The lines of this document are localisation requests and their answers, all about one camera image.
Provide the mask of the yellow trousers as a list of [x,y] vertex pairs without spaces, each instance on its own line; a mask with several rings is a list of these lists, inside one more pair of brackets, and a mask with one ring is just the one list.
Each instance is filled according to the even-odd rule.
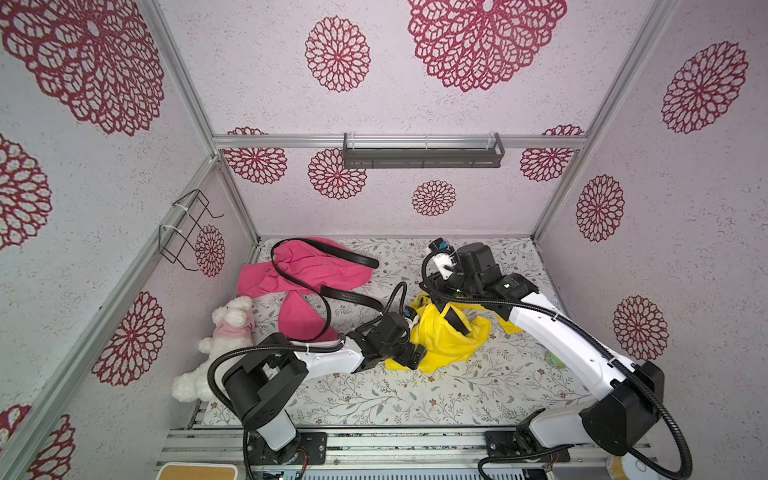
[[411,329],[410,343],[423,345],[427,354],[416,371],[433,374],[436,370],[451,364],[469,360],[472,355],[491,337],[491,321],[485,317],[470,319],[468,311],[490,310],[481,305],[449,302],[459,310],[458,315],[468,323],[470,334],[464,336],[451,327],[442,317],[445,306],[438,307],[427,293],[422,293],[408,306],[420,315],[419,323]]

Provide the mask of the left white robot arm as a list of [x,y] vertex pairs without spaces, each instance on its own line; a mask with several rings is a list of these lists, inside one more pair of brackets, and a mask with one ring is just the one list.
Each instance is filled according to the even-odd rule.
[[208,371],[211,391],[240,420],[244,458],[254,465],[294,461],[319,463],[309,452],[286,407],[306,380],[334,374],[366,372],[392,360],[416,370],[426,357],[424,346],[411,342],[418,319],[407,307],[357,327],[338,341],[304,344],[282,333],[254,347],[217,358]]

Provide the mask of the pink trousers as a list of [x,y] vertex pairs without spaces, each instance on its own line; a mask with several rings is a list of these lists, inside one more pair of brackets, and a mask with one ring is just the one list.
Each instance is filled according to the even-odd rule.
[[378,260],[328,239],[289,238],[273,245],[268,262],[241,269],[237,292],[253,299],[283,293],[278,331],[300,342],[330,341],[338,338],[332,313],[319,314],[306,298],[316,296],[328,309],[327,297],[363,286],[378,267]]

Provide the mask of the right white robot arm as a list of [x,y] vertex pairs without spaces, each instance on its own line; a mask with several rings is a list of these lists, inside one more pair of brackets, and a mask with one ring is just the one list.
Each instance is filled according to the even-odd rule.
[[661,398],[665,375],[658,366],[620,355],[580,332],[533,282],[519,273],[502,273],[489,246],[475,242],[453,249],[440,241],[431,247],[438,271],[429,279],[440,293],[491,310],[531,335],[591,395],[583,407],[545,409],[522,423],[541,447],[593,443],[623,456],[660,420],[658,408],[627,378],[635,375]]

